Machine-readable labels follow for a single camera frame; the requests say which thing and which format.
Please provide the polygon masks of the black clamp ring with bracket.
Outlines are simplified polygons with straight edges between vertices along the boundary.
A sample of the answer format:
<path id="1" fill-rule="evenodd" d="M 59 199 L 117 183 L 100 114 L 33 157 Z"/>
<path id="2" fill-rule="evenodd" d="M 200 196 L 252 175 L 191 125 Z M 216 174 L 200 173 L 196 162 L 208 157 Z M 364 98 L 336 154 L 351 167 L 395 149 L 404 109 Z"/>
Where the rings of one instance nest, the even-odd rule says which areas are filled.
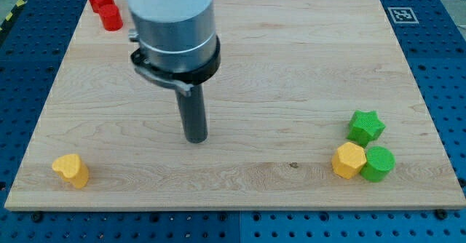
<path id="1" fill-rule="evenodd" d="M 191 97 L 194 88 L 209 80 L 221 63 L 221 42 L 216 32 L 137 31 L 128 38 L 139 48 L 130 59 L 146 81 Z"/>

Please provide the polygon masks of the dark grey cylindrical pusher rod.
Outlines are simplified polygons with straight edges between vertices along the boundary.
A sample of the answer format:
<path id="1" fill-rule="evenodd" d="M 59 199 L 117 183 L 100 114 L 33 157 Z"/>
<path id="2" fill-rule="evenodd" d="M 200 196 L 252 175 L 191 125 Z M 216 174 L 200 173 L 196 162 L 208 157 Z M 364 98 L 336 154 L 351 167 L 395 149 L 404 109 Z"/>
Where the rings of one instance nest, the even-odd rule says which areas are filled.
<path id="1" fill-rule="evenodd" d="M 176 99 L 185 138 L 190 143 L 201 143 L 206 140 L 208 126 L 202 85 L 194 86 L 189 97 L 177 92 Z"/>

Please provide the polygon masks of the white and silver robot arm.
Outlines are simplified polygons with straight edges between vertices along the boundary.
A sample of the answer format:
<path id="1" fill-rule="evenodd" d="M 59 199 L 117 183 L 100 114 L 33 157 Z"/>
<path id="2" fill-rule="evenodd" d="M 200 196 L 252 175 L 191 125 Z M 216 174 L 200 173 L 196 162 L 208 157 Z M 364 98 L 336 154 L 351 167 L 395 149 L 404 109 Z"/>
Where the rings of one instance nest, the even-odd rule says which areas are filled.
<path id="1" fill-rule="evenodd" d="M 175 91 L 185 138 L 208 136 L 202 85 L 221 64 L 214 0 L 127 0 L 139 48 L 130 58 L 145 80 Z"/>

